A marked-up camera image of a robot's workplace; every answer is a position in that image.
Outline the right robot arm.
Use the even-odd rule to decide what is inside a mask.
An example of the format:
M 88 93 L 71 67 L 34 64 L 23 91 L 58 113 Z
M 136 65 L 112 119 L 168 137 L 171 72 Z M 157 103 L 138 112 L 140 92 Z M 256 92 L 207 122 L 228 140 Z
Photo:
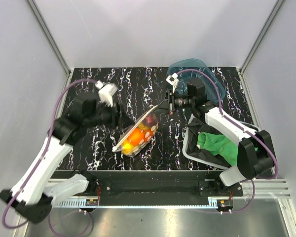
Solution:
M 166 81 L 172 89 L 154 107 L 154 112 L 172 115 L 177 108 L 192 108 L 198 120 L 219 131 L 220 137 L 227 138 L 236 147 L 236 163 L 223 171 L 220 180 L 214 183 L 218 195 L 225 196 L 232 185 L 260 177 L 272 168 L 275 169 L 273 177 L 277 177 L 278 162 L 270 134 L 265 130 L 257 132 L 229 116 L 222 109 L 221 95 L 210 77 L 193 78 L 187 94 L 176 94 L 177 74 L 168 76 Z

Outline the clear zip top bag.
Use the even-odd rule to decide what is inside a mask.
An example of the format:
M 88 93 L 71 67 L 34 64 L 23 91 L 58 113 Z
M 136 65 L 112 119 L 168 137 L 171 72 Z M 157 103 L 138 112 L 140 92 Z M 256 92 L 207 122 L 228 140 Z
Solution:
M 158 118 L 154 113 L 156 108 L 157 105 L 153 106 L 127 128 L 112 148 L 114 153 L 121 152 L 125 156 L 134 157 L 152 140 L 158 129 Z

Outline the fake orange fruit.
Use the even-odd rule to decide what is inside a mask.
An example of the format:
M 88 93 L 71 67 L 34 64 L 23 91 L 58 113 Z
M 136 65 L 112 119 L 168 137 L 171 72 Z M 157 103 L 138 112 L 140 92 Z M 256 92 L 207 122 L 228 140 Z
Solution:
M 144 140 L 144 133 L 139 128 L 135 128 L 128 136 L 127 140 L 134 146 L 140 145 Z

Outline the yellow fake lemon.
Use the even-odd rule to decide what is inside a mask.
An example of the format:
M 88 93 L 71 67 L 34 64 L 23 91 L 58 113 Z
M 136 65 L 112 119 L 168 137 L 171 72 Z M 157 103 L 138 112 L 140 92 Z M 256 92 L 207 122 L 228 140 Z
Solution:
M 125 140 L 122 144 L 122 153 L 124 155 L 131 155 L 133 153 L 134 145 L 132 145 L 128 140 Z

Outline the dark red fake fruit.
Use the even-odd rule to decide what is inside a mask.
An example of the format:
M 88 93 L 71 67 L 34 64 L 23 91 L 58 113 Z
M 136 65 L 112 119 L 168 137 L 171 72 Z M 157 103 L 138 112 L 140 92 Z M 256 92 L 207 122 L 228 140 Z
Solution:
M 149 113 L 142 121 L 144 130 L 153 127 L 158 124 L 158 118 L 154 113 Z

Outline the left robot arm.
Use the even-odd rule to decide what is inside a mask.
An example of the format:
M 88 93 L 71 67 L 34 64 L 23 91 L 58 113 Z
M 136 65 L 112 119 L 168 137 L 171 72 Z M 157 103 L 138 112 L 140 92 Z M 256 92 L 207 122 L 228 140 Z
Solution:
M 38 224 L 54 205 L 71 196 L 90 196 L 98 187 L 97 177 L 86 170 L 78 171 L 67 180 L 47 187 L 59 163 L 69 154 L 89 128 L 99 125 L 125 129 L 133 125 L 119 102 L 112 106 L 101 102 L 96 93 L 83 93 L 53 121 L 43 147 L 22 179 L 11 189 L 3 189 L 0 199 L 27 221 Z

